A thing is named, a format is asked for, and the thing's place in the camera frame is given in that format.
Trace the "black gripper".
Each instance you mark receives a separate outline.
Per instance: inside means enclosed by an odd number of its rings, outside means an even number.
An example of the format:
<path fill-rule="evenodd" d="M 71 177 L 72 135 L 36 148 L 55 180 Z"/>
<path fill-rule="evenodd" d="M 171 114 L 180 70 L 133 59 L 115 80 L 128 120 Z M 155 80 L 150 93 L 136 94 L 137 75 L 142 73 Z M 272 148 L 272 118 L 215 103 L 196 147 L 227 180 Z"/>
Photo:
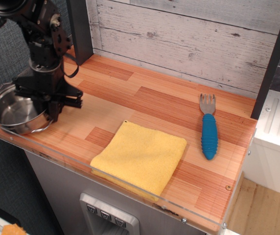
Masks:
<path fill-rule="evenodd" d="M 53 69 L 31 66 L 28 71 L 27 75 L 13 78 L 13 83 L 17 95 L 32 99 L 37 114 L 50 116 L 57 122 L 64 106 L 82 107 L 83 92 L 66 81 L 60 66 Z"/>

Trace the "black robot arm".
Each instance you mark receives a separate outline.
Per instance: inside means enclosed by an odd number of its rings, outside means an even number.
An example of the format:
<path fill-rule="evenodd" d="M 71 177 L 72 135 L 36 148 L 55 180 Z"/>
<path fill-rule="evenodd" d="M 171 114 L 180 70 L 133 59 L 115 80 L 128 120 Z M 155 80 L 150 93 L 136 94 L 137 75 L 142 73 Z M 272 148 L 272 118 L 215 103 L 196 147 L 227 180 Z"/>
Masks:
<path fill-rule="evenodd" d="M 82 91 L 65 80 L 79 70 L 71 74 L 64 70 L 64 57 L 76 59 L 68 54 L 71 40 L 57 6 L 50 0 L 0 0 L 0 28 L 7 20 L 21 28 L 30 52 L 32 74 L 13 78 L 15 94 L 31 98 L 54 122 L 64 106 L 81 108 Z"/>

